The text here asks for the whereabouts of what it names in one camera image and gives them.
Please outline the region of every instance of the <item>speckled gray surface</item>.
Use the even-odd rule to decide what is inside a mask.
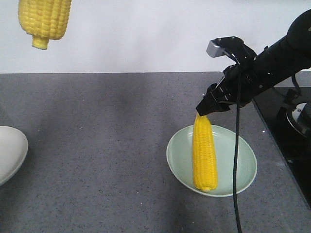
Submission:
[[[29,140],[23,166],[0,187],[0,232],[236,232],[232,198],[188,190],[166,162],[170,137],[193,124],[220,77],[0,75],[0,125]],[[234,108],[209,118],[234,130]],[[243,232],[310,233],[311,211],[252,103],[241,109],[241,136],[258,161],[238,195]]]

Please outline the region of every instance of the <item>stove burner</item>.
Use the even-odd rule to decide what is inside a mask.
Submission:
[[[311,138],[311,103],[300,103],[286,112],[290,125],[300,134]]]

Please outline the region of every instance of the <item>white plate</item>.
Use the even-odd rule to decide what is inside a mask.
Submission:
[[[233,195],[232,177],[235,133],[223,127],[212,125],[217,159],[218,187],[208,193],[195,188],[192,168],[192,134],[193,125],[187,126],[170,139],[166,156],[174,176],[194,192],[211,197],[228,197]],[[239,137],[239,154],[237,168],[237,193],[251,185],[257,173],[257,161],[253,150]]]
[[[28,150],[26,136],[18,129],[0,126],[0,185],[20,168]]]

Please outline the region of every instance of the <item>black glass surface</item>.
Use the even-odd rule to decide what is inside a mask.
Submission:
[[[277,87],[286,95],[294,88]],[[302,96],[288,100],[271,88],[254,98],[254,104],[275,139],[309,206],[311,207],[311,139],[298,133],[288,122],[287,109],[311,101],[311,87],[301,87]]]

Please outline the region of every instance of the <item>toy corn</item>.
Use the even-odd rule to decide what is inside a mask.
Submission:
[[[49,39],[64,36],[70,5],[71,0],[19,0],[19,23],[27,34],[33,35],[33,47],[46,50]]]
[[[192,138],[193,182],[208,192],[218,185],[216,152],[212,128],[207,116],[197,114]]]

